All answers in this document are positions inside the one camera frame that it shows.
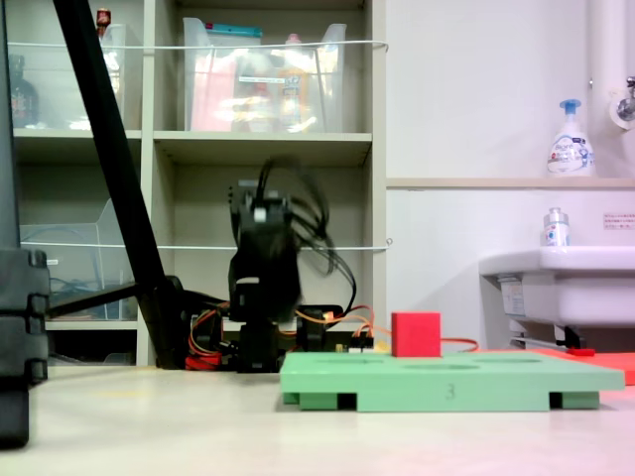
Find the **faucet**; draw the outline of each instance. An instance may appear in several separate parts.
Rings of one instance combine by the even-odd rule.
[[[626,78],[626,86],[630,97],[619,101],[617,115],[622,121],[632,121],[635,119],[635,76]]]

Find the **number 3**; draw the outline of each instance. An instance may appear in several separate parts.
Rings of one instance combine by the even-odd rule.
[[[454,400],[456,394],[454,393],[454,384],[447,384],[447,393],[445,394],[446,400]]]

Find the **red cube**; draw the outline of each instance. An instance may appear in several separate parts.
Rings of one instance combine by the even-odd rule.
[[[441,357],[441,313],[399,311],[392,314],[395,357]]]

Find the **white wall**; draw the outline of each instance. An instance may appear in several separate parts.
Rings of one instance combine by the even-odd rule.
[[[586,2],[387,3],[388,177],[542,177],[560,101],[587,99]],[[477,263],[539,246],[550,206],[570,215],[574,244],[635,245],[602,226],[603,212],[635,212],[635,191],[389,190],[388,310],[439,310],[445,336],[504,346],[500,292]]]
[[[541,177],[560,102],[586,102],[584,5],[387,2],[388,177]]]

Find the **pipe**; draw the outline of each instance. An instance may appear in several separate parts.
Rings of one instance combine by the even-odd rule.
[[[589,62],[593,80],[589,94],[588,132],[601,177],[620,177],[624,164],[622,135],[630,125],[617,118],[616,103],[626,97],[628,0],[589,0]]]

